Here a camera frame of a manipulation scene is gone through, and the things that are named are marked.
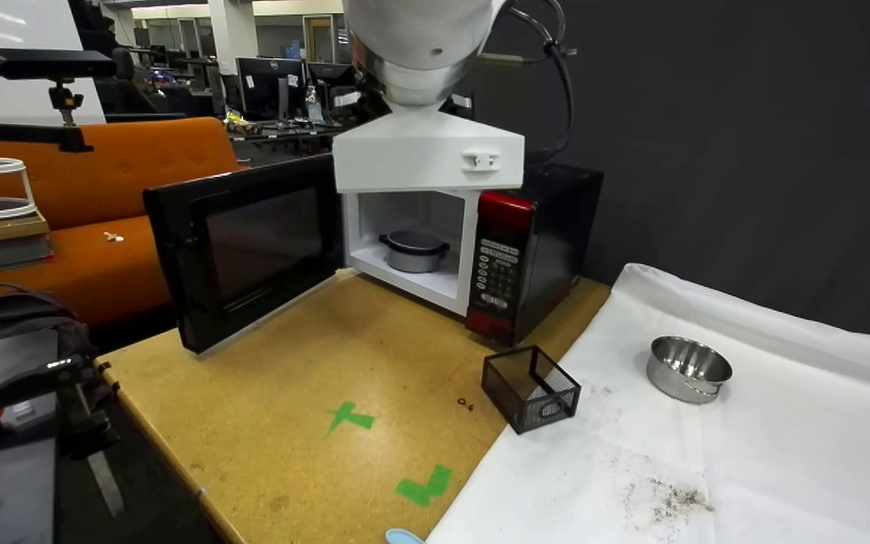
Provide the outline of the grey bowl in microwave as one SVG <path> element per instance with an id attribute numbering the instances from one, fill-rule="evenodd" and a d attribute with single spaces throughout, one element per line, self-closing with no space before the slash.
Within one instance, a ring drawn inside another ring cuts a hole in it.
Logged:
<path id="1" fill-rule="evenodd" d="M 444 238 L 416 229 L 394 229 L 380 241 L 388 244 L 388 267 L 409 276 L 436 271 L 450 250 Z"/>

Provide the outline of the black red microwave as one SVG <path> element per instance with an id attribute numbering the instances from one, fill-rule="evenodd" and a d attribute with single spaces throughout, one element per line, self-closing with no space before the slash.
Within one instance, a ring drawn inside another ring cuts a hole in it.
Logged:
<path id="1" fill-rule="evenodd" d="M 409 296 L 460 313 L 494 345 L 521 345 L 576 283 L 603 176 L 567 164 L 525 170 L 516 190 L 345 195 L 345 253 Z M 436 271 L 388 267 L 385 233 L 450 244 Z"/>

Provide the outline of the small black transparent box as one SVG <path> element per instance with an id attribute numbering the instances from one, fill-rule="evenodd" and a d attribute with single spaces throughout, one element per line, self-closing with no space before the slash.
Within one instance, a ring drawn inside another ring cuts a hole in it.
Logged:
<path id="1" fill-rule="evenodd" d="M 576 413 L 580 383 L 539 345 L 483 359 L 483 392 L 516 436 Z"/>

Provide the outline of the black computer monitor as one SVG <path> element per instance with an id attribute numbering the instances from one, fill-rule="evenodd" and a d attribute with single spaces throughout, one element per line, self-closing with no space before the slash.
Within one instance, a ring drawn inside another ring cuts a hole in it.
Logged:
<path id="1" fill-rule="evenodd" d="M 306 63 L 293 58 L 240 58 L 244 115 L 251 122 L 290 122 L 306 105 Z"/>

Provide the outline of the light blue plastic spoon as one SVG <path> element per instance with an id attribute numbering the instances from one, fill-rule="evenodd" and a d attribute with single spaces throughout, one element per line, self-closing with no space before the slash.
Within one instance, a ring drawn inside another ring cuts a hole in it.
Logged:
<path id="1" fill-rule="evenodd" d="M 423 544 L 423 539 L 409 528 L 388 528 L 388 544 Z"/>

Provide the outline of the round metal bowl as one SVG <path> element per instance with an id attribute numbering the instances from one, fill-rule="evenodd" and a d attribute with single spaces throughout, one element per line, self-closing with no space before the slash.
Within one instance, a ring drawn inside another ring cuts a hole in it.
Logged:
<path id="1" fill-rule="evenodd" d="M 660 335 L 648 345 L 647 381 L 677 401 L 706 406 L 731 379 L 731 363 L 702 343 Z"/>

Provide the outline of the orange sofa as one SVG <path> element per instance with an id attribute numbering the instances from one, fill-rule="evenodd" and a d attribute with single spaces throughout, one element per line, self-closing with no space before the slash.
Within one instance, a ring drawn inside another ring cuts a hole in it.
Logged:
<path id="1" fill-rule="evenodd" d="M 50 253 L 0 268 L 0 283 L 46 290 L 92 328 L 169 306 L 143 195 L 232 172 L 240 156 L 217 118 L 117 122 L 82 131 L 87 150 L 0 142 L 17 156 L 50 233 Z"/>

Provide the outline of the black clamp stand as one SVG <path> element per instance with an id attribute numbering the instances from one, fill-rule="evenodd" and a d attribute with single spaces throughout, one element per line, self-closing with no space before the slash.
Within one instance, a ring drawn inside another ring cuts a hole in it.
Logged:
<path id="1" fill-rule="evenodd" d="M 59 448 L 73 458 L 86 458 L 92 477 L 112 517 L 125 513 L 125 495 L 108 466 L 105 448 L 114 441 L 114 425 L 105 406 L 117 387 L 105 381 L 105 363 L 87 356 L 63 356 L 46 365 L 47 383 L 59 392 Z"/>

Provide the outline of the white cloth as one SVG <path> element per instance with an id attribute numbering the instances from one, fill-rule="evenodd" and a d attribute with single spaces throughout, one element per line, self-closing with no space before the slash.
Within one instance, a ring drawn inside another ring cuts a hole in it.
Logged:
<path id="1" fill-rule="evenodd" d="M 660 335 L 733 379 L 660 392 Z M 631 262 L 561 365 L 576 413 L 502 431 L 430 544 L 870 544 L 870 335 Z"/>

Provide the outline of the black backpack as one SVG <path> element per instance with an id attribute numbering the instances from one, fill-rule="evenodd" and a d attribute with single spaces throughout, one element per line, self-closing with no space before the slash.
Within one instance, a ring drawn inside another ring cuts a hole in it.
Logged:
<path id="1" fill-rule="evenodd" d="M 0 407 L 82 381 L 98 359 L 87 323 L 55 296 L 0 283 Z"/>

